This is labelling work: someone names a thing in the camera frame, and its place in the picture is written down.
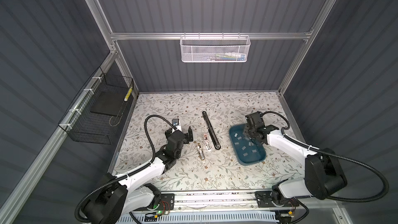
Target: teal tray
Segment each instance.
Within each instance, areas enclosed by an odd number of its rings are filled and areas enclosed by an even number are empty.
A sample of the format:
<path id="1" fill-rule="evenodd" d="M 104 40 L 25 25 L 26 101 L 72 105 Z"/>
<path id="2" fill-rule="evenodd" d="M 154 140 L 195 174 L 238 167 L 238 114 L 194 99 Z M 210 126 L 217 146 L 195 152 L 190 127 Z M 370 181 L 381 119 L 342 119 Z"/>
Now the teal tray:
<path id="1" fill-rule="evenodd" d="M 244 126 L 245 124 L 240 124 L 231 127 L 229 137 L 239 163 L 247 166 L 263 161 L 267 154 L 262 143 L 243 135 Z"/>

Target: floral pattern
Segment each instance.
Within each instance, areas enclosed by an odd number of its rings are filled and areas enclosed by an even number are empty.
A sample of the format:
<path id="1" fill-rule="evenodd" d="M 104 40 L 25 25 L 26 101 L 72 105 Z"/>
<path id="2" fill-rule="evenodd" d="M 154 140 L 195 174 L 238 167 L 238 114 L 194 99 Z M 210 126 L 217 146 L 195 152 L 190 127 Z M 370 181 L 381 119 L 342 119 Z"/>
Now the floral pattern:
<path id="1" fill-rule="evenodd" d="M 202 145 L 203 161 L 196 145 L 207 133 L 202 111 L 207 112 L 221 144 L 221 150 L 216 150 L 211 142 L 210 152 Z M 229 129 L 245 123 L 244 116 L 255 111 L 276 111 L 285 115 L 274 92 L 140 94 L 114 174 L 124 173 L 150 159 L 152 151 L 144 132 L 144 120 L 148 115 L 158 114 L 170 120 L 180 119 L 182 131 L 186 133 L 191 126 L 194 136 L 194 142 L 184 144 L 176 165 L 150 181 L 162 191 L 269 189 L 282 180 L 302 177 L 304 170 L 301 164 L 270 146 L 264 146 L 267 153 L 264 161 L 250 166 L 239 164 Z M 285 125 L 283 119 L 274 114 L 267 114 L 264 122 L 279 127 Z M 164 132 L 168 128 L 158 118 L 148 121 L 148 132 L 156 150 L 166 144 Z M 294 136 L 291 129 L 286 133 Z"/>

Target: black cable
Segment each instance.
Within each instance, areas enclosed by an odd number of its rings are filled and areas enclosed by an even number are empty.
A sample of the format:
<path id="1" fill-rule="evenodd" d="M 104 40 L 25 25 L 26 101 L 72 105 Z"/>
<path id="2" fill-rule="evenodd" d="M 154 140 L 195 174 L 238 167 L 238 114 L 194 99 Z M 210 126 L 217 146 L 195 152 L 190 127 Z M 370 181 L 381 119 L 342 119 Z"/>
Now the black cable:
<path id="1" fill-rule="evenodd" d="M 307 206 L 305 206 L 305 204 L 303 204 L 301 201 L 299 201 L 298 199 L 296 199 L 296 201 L 303 207 L 303 208 L 305 208 L 305 213 L 300 217 L 300 218 L 298 218 L 297 220 L 295 220 L 295 221 L 293 221 L 293 222 L 290 222 L 289 224 L 295 224 L 295 223 L 297 223 L 297 222 L 299 222 L 299 221 L 302 221 L 309 213 L 310 213 L 310 210 L 307 208 Z"/>
<path id="2" fill-rule="evenodd" d="M 288 129 L 290 128 L 290 123 L 289 123 L 289 121 L 287 121 L 287 119 L 286 119 L 283 115 L 281 115 L 281 114 L 279 114 L 279 113 L 277 113 L 277 112 L 273 112 L 273 111 L 263 112 L 263 113 L 261 113 L 261 117 L 263 117 L 264 115 L 266 115 L 266 114 L 268 114 L 268 113 L 273 113 L 273 114 L 276 114 L 276 115 L 278 115 L 279 117 L 283 118 L 283 120 L 284 120 L 284 121 L 286 122 L 286 124 L 287 124 L 287 127 L 282 127 L 282 128 L 281 128 L 281 132 L 282 132 L 282 134 L 285 134 L 285 130 L 288 130 Z"/>
<path id="3" fill-rule="evenodd" d="M 141 224 L 141 222 L 132 214 L 132 212 L 129 212 L 130 216 L 132 217 L 132 219 L 137 223 L 137 224 Z"/>
<path id="4" fill-rule="evenodd" d="M 355 164 L 357 164 L 359 166 L 362 166 L 362 167 L 370 170 L 374 174 L 376 174 L 376 176 L 378 176 L 381 179 L 381 181 L 383 182 L 382 190 L 379 193 L 377 193 L 377 194 L 375 194 L 374 196 L 371 196 L 371 197 L 344 198 L 344 197 L 329 196 L 329 197 L 327 197 L 328 199 L 335 200 L 335 201 L 343 201 L 343 202 L 371 202 L 371 201 L 379 200 L 380 198 L 382 198 L 383 196 L 385 196 L 388 193 L 388 189 L 389 189 L 390 186 L 388 184 L 387 178 L 385 178 L 385 176 L 381 172 L 379 172 L 378 170 L 376 170 L 372 166 L 369 166 L 369 165 L 367 165 L 367 164 L 365 164 L 365 163 L 363 163 L 361 161 L 358 161 L 358 160 L 355 160 L 355 159 L 352 159 L 352 158 L 349 158 L 349 157 L 345 157 L 345 156 L 341 156 L 341 155 L 337 155 L 337 154 L 334 154 L 334 153 L 325 152 L 323 150 L 318 150 L 318 149 L 312 148 L 312 147 L 310 147 L 310 146 L 308 146 L 306 144 L 303 144 L 301 142 L 298 142 L 298 141 L 292 139 L 291 137 L 287 136 L 286 134 L 284 134 L 283 136 L 285 138 L 287 138 L 289 141 L 295 143 L 296 145 L 299 145 L 301 147 L 309 149 L 309 150 L 311 150 L 313 152 L 317 152 L 317 153 L 320 153 L 322 155 L 327 155 L 327 156 L 331 156 L 331 157 L 336 157 L 338 159 L 346 160 L 348 162 L 352 162 L 352 163 L 355 163 Z"/>
<path id="5" fill-rule="evenodd" d="M 126 179 L 127 177 L 131 177 L 132 175 L 135 175 L 135 174 L 137 174 L 138 172 L 141 172 L 142 170 L 148 168 L 148 167 L 151 165 L 151 163 L 155 160 L 155 153 L 156 153 L 156 152 L 155 152 L 155 147 L 154 147 L 154 145 L 153 145 L 153 143 L 152 143 L 152 140 L 151 140 L 151 138 L 150 138 L 150 136 L 149 136 L 148 129 L 147 129 L 147 122 L 148 122 L 148 120 L 149 120 L 150 118 L 152 118 L 152 117 L 161 118 L 161 119 L 164 120 L 167 124 L 169 124 L 174 130 L 177 130 L 177 127 L 173 126 L 172 123 L 170 123 L 170 122 L 169 122 L 167 119 L 165 119 L 164 117 L 162 117 L 162 116 L 160 116 L 160 115 L 156 115 L 156 114 L 149 115 L 149 116 L 145 119 L 145 122 L 144 122 L 144 130 L 145 130 L 145 134 L 147 135 L 149 144 L 150 144 L 150 146 L 151 146 L 151 148 L 152 148 L 152 159 L 151 159 L 150 163 L 147 163 L 147 164 L 144 165 L 143 167 L 138 168 L 138 169 L 136 169 L 135 171 L 130 172 L 130 173 L 127 174 L 127 175 L 124 175 L 124 176 L 119 177 L 119 178 L 112 179 L 111 181 L 109 181 L 109 182 L 107 182 L 107 183 L 104 183 L 103 185 L 97 187 L 96 189 L 94 189 L 93 191 L 91 191 L 90 193 L 88 193 L 85 197 L 83 197 L 83 198 L 80 200 L 80 202 L 77 204 L 77 206 L 76 206 L 76 208 L 75 208 L 75 211 L 74 211 L 74 216 L 75 216 L 75 218 L 76 218 L 78 221 L 84 222 L 84 223 L 89 223 L 89 222 L 91 222 L 88 218 L 84 218 L 84 217 L 82 217 L 82 216 L 80 215 L 80 209 L 82 208 L 83 203 L 84 203 L 93 193 L 95 193 L 95 192 L 97 192 L 97 191 L 99 191 L 99 190 L 102 190 L 102 189 L 104 189 L 104 188 L 106 188 L 106 187 L 108 187 L 108 186 L 110 186 L 110 185 L 112 185 L 112 184 L 114 184 L 114 183 L 116 183 L 116 182 L 119 182 L 119 181 L 121 181 L 121 180 L 124 180 L 124 179 Z"/>

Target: table surface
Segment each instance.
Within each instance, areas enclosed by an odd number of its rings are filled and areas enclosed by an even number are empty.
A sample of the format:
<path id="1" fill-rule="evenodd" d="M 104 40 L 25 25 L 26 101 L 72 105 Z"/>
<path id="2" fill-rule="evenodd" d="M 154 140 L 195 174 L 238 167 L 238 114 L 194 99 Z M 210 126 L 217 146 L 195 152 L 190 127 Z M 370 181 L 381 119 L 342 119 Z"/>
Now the table surface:
<path id="1" fill-rule="evenodd" d="M 221 144 L 221 149 L 215 150 L 211 142 L 211 152 L 202 145 L 203 161 L 196 145 L 196 142 L 203 143 L 204 133 L 208 134 L 202 111 L 207 112 Z M 194 142 L 184 144 L 181 157 L 172 169 L 149 181 L 162 191 L 270 189 L 282 180 L 304 177 L 301 164 L 266 145 L 264 161 L 250 166 L 239 164 L 229 129 L 245 123 L 245 115 L 255 111 L 276 111 L 285 116 L 275 92 L 140 94 L 113 173 L 124 173 L 151 158 L 144 120 L 148 115 L 158 114 L 170 121 L 179 118 L 182 131 L 186 133 L 191 126 L 194 137 Z M 274 114 L 267 114 L 263 119 L 266 125 L 285 126 L 283 119 Z M 148 121 L 148 132 L 156 151 L 166 144 L 164 132 L 168 128 L 161 119 Z M 294 136 L 291 129 L 286 133 Z"/>

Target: yellow marker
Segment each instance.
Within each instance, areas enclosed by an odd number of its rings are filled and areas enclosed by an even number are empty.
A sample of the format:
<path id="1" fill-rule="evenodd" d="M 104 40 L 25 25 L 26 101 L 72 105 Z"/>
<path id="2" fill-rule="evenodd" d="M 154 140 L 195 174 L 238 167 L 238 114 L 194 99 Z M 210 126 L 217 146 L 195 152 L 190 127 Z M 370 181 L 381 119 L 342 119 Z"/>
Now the yellow marker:
<path id="1" fill-rule="evenodd" d="M 126 97 L 125 97 L 125 101 L 128 101 L 128 100 L 129 100 L 129 97 L 130 97 L 130 95 L 131 95 L 131 92 L 132 92 L 132 87 L 130 87 L 129 91 L 127 92 Z"/>

